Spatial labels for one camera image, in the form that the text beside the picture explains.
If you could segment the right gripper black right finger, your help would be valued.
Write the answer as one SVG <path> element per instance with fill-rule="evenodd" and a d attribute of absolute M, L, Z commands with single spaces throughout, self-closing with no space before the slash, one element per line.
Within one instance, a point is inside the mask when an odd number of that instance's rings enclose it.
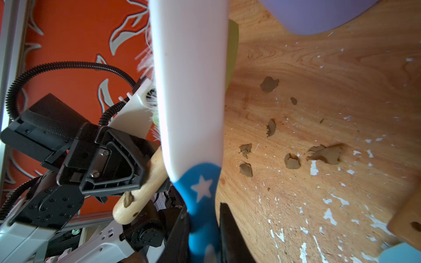
<path fill-rule="evenodd" d="M 220 235 L 223 263 L 256 263 L 226 203 L 220 204 Z"/>

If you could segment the purple plastic bucket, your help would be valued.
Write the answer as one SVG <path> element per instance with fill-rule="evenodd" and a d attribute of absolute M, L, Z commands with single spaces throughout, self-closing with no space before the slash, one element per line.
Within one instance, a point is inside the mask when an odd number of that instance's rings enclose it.
<path fill-rule="evenodd" d="M 314 35 L 357 18 L 377 0 L 262 0 L 260 3 L 289 32 Z"/>

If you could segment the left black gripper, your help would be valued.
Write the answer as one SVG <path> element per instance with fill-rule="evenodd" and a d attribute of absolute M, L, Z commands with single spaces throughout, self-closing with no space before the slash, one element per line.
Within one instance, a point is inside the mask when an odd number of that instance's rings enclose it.
<path fill-rule="evenodd" d="M 9 196 L 1 219 L 54 230 L 73 218 L 88 195 L 103 202 L 140 188 L 154 154 L 148 141 L 97 126 L 52 94 L 23 112 L 1 140 L 47 170 Z"/>

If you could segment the pale green trowel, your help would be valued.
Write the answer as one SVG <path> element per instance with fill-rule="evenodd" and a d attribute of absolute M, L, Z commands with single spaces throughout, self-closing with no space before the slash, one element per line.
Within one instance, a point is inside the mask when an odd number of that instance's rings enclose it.
<path fill-rule="evenodd" d="M 233 20 L 229 21 L 228 30 L 228 54 L 227 54 L 227 77 L 226 87 L 229 86 L 234 73 L 237 51 L 239 46 L 239 26 Z M 112 215 L 115 221 L 121 225 L 131 223 L 140 211 L 146 206 L 151 197 L 160 189 L 168 179 L 164 167 L 161 147 L 152 146 L 155 153 L 147 163 L 146 178 L 140 188 L 127 191 L 115 204 Z"/>

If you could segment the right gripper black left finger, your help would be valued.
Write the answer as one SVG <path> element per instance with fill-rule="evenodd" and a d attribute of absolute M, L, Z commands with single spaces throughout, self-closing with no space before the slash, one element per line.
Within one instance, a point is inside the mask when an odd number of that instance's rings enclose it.
<path fill-rule="evenodd" d="M 190 219 L 186 206 L 159 211 L 165 230 L 164 250 L 158 263 L 189 263 Z"/>

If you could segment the light blue trowel front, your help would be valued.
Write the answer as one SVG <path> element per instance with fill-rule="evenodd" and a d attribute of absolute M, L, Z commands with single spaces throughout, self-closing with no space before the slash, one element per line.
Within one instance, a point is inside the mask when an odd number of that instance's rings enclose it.
<path fill-rule="evenodd" d="M 383 251 L 379 263 L 421 263 L 421 252 L 407 243 L 400 243 Z"/>

